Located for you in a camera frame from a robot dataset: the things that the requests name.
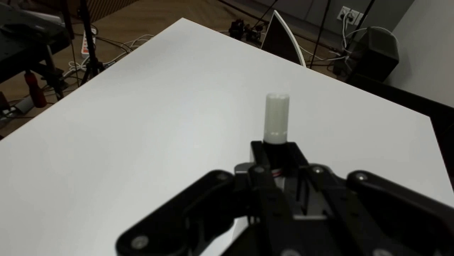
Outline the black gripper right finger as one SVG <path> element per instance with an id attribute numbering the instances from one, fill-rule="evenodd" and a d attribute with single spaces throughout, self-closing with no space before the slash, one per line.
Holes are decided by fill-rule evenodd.
<path id="1" fill-rule="evenodd" d="M 338 177 L 297 144 L 271 146 L 307 256 L 454 256 L 453 208 L 368 171 Z"/>

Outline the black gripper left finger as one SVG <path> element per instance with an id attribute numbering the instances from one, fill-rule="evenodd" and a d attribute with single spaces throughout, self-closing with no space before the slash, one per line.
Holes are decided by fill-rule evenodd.
<path id="1" fill-rule="evenodd" d="M 240 218 L 247 227 L 221 256 L 282 256 L 302 252 L 290 200 L 304 156 L 297 144 L 254 141 L 253 160 L 214 170 L 126 230 L 118 256 L 200 256 Z"/>

